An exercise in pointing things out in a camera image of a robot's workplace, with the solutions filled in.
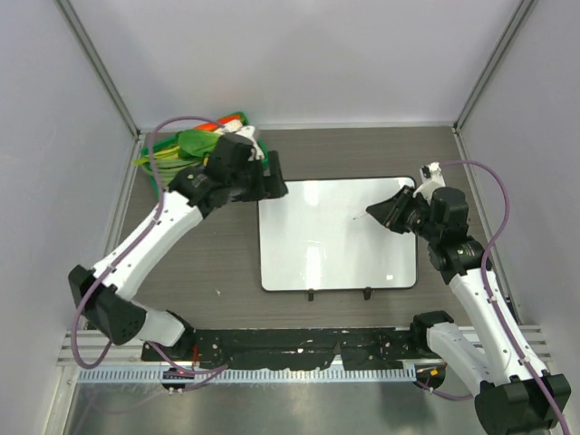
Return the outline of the white marker purple cap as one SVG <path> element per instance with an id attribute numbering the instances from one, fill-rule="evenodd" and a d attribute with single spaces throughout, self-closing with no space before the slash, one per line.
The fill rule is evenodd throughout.
<path id="1" fill-rule="evenodd" d="M 368 213 L 365 211 L 362 214 L 359 214 L 358 216 L 353 217 L 353 220 L 357 220 L 357 219 L 363 218 L 363 217 L 365 217 L 367 215 L 368 215 Z"/>

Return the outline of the white whiteboard black frame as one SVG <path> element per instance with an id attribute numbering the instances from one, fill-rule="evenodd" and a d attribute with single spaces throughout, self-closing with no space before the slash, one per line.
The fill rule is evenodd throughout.
<path id="1" fill-rule="evenodd" d="M 418 281 L 418 242 L 365 209 L 411 177 L 287 182 L 283 198 L 257 205 L 260 281 L 267 292 L 408 289 Z"/>

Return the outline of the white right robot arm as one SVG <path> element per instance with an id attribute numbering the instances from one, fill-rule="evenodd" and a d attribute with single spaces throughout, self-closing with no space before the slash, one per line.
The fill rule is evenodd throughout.
<path id="1" fill-rule="evenodd" d="M 427 241 L 431 264 L 468 314 L 478 345 L 443 311 L 416 315 L 409 345 L 421 358 L 436 353 L 459 376 L 483 430 L 526 434 L 562 426 L 570 385 L 547 369 L 511 315 L 483 246 L 469 235 L 464 193 L 439 187 L 424 195 L 404 187 L 366 211 L 391 232 Z"/>

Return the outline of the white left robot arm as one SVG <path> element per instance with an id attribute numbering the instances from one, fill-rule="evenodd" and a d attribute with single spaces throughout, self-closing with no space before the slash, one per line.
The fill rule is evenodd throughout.
<path id="1" fill-rule="evenodd" d="M 272 150 L 261 160 L 257 149 L 253 139 L 240 133 L 220 136 L 206 163 L 181 170 L 155 208 L 119 246 L 92 268 L 76 266 L 69 273 L 80 314 L 110 343 L 139 339 L 175 362 L 191 355 L 193 327 L 171 311 L 136 302 L 135 296 L 155 265 L 213 211 L 230 202 L 287 194 L 278 152 Z"/>

